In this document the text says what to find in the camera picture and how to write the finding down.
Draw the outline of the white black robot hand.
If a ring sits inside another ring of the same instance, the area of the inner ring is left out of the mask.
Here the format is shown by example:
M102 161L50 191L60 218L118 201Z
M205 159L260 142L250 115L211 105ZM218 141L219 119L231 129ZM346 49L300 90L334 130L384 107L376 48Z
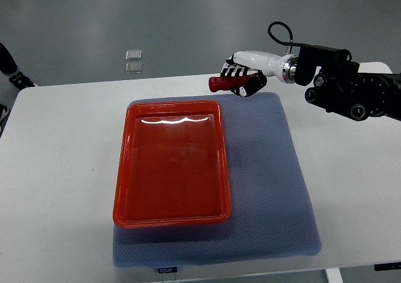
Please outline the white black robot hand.
M230 90L237 96L249 97L264 88L269 77L282 83L294 83L297 61L298 57L293 54L278 56L262 51L238 51L225 61L220 76L255 74L242 87Z

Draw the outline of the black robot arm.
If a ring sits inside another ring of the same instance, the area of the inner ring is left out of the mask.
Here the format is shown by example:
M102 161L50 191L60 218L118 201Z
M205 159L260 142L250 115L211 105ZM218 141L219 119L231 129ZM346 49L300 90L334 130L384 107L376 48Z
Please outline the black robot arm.
M400 75L361 73L360 65L352 60L347 49L295 43L268 35L291 52L299 48L296 61L288 61L280 68L287 83L306 87L305 100L354 121L369 117L387 116L400 119Z

